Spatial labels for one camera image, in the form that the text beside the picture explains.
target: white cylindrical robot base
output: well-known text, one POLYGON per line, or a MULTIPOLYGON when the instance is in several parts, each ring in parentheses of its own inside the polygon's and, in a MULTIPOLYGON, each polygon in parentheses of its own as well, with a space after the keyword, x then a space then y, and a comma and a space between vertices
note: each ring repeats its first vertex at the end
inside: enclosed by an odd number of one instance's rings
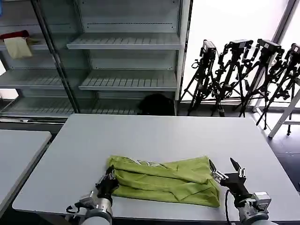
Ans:
POLYGON ((258 220, 256 222, 252 223, 251 225, 278 225, 278 224, 275 224, 269 220, 258 220))
POLYGON ((82 225, 110 225, 110 223, 103 217, 90 217, 82 225))

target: beige towel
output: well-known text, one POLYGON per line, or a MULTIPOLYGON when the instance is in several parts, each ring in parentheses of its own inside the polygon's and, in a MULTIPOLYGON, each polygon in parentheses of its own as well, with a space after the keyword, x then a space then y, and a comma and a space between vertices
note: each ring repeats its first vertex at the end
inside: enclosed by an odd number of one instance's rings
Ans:
POLYGON ((26 39, 23 37, 13 37, 4 39, 5 46, 8 50, 9 55, 13 59, 21 59, 25 57, 31 57, 32 53, 26 39))

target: crumpled fabric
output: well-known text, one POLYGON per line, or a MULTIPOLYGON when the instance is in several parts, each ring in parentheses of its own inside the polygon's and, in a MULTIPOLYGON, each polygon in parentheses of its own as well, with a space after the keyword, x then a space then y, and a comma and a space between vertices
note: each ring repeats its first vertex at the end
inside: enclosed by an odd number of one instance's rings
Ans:
POLYGON ((120 187, 115 196, 170 203, 219 207, 218 184, 211 176, 209 158, 156 163, 111 156, 120 187))
POLYGON ((22 59, 26 57, 31 57, 32 53, 26 39, 23 37, 12 37, 4 39, 5 46, 9 55, 13 59, 22 59))

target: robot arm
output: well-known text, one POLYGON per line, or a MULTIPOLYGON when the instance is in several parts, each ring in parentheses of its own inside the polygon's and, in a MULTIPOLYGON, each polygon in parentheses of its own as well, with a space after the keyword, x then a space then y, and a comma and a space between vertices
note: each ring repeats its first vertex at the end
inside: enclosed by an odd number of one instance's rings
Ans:
POLYGON ((239 211, 240 222, 245 225, 271 225, 275 224, 268 221, 268 206, 271 202, 270 196, 266 192, 255 192, 250 194, 244 183, 246 181, 246 170, 236 161, 230 158, 235 173, 222 173, 218 171, 210 161, 212 177, 223 187, 229 188, 229 192, 234 197, 234 206, 239 211))
POLYGON ((119 182, 114 176, 114 167, 110 166, 102 179, 95 184, 95 190, 90 194, 84 195, 74 206, 69 206, 66 211, 76 214, 80 208, 86 208, 86 220, 83 225, 111 225, 112 212, 112 193, 119 187, 119 182))

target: green cloth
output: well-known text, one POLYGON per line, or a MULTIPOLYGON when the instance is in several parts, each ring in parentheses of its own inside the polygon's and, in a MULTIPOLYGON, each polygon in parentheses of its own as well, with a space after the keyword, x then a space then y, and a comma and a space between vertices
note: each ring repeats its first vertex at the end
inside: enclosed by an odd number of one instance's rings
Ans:
POLYGON ((111 156, 120 187, 115 196, 171 203, 220 206, 208 157, 162 163, 111 156))

